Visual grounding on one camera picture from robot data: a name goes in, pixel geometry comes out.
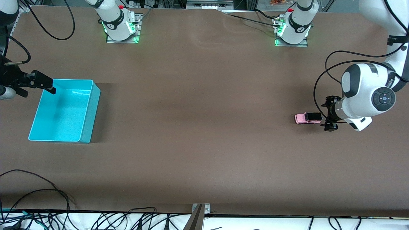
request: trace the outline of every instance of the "blue bin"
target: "blue bin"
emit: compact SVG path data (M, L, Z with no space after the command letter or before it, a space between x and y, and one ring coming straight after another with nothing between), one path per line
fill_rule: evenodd
M91 141L100 89L93 80L54 79L53 95L43 91L28 139L31 141Z

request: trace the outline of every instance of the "pink toy car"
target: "pink toy car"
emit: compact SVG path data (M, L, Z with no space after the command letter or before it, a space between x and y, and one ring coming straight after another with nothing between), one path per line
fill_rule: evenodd
M299 113L295 115L297 124L319 124L322 121L320 113Z

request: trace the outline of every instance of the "brown table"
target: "brown table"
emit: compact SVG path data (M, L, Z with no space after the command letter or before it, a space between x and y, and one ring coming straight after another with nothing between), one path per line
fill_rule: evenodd
M65 37L64 7L36 7L44 26ZM139 44L106 44L92 8L73 9L67 41L46 35L31 14L14 36L31 52L23 71L93 79L101 98L91 144L28 141L41 90L1 101L1 171L36 172L67 191L74 208L128 210L155 205L188 212L409 216L408 88L363 132L297 125L316 111L312 88L334 50L386 52L387 35L359 14L317 14L308 48L275 47L272 28L216 10L152 10ZM268 22L255 13L241 13ZM24 60L15 44L8 58ZM330 64L355 59L337 55ZM347 65L333 74L340 78ZM317 90L339 95L324 77ZM29 175L1 178L5 206L48 185ZM24 208L63 209L57 195Z

